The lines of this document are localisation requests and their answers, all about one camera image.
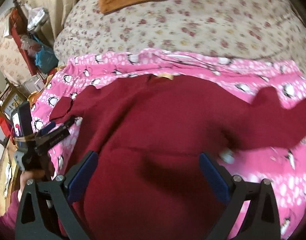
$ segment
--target hand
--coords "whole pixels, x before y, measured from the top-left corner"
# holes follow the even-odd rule
[[[34,179],[34,180],[40,180],[43,179],[43,177],[45,176],[45,171],[44,170],[31,170],[31,171],[25,171],[21,174],[20,177],[20,190],[18,192],[18,200],[20,202],[21,197],[22,197],[22,193],[24,190],[24,187],[26,186],[26,182],[29,179]]]

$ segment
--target floral bedspread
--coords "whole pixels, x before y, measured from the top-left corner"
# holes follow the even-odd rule
[[[98,0],[80,0],[54,44],[62,65],[71,56],[145,48],[293,59],[306,73],[306,29],[288,0],[161,0],[107,15]]]

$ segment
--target person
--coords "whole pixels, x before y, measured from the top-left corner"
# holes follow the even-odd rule
[[[0,217],[0,240],[14,240],[17,212],[26,182],[29,179],[40,180],[44,176],[45,176],[45,171],[39,169],[25,171],[21,174],[20,189],[12,193],[11,204],[7,212]]]

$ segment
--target red fabric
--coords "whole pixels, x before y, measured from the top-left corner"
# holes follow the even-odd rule
[[[10,128],[10,125],[7,123],[7,121],[4,119],[4,117],[0,116],[0,126],[1,126],[1,129],[4,133],[4,135],[6,137],[10,136],[10,132],[11,132],[11,128]]]
[[[89,86],[75,101],[61,98],[50,120],[72,115],[83,121],[67,170],[88,150],[100,156],[73,206],[101,240],[203,239],[223,207],[199,170],[199,154],[289,148],[306,135],[306,99],[286,110],[265,88],[249,104],[190,76]]]
[[[14,239],[15,222],[19,208],[18,190],[11,195],[11,203],[7,212],[0,217],[0,239]]]
[[[37,74],[37,66],[34,63],[34,60],[32,58],[29,57],[28,52],[24,49],[21,49],[21,38],[19,36],[19,34],[17,33],[17,30],[15,27],[11,28],[11,35],[15,41],[15,43],[18,46],[18,49],[21,53],[21,55],[23,56],[26,64],[28,65],[29,71],[31,73],[31,76],[34,76]]]

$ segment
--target plastic bag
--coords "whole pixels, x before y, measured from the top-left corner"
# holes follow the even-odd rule
[[[53,49],[42,46],[42,49],[35,55],[35,64],[40,67],[44,74],[57,67],[59,60],[54,55]]]
[[[37,7],[32,9],[30,5],[24,4],[28,10],[28,31],[33,31],[37,26],[43,25],[49,18],[49,13],[43,7]]]
[[[27,35],[21,37],[21,49],[27,50],[30,57],[35,58],[37,52],[41,50],[41,45]]]

